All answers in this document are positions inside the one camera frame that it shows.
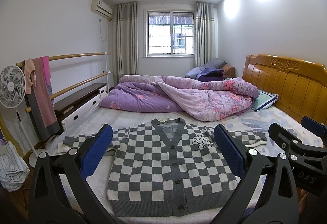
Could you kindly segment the person's right hand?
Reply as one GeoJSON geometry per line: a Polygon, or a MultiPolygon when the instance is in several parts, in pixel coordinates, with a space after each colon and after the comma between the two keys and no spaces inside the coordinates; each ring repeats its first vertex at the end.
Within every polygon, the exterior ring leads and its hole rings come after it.
{"type": "Polygon", "coordinates": [[[307,223],[309,216],[317,202],[317,196],[301,190],[299,193],[299,223],[307,223]]]}

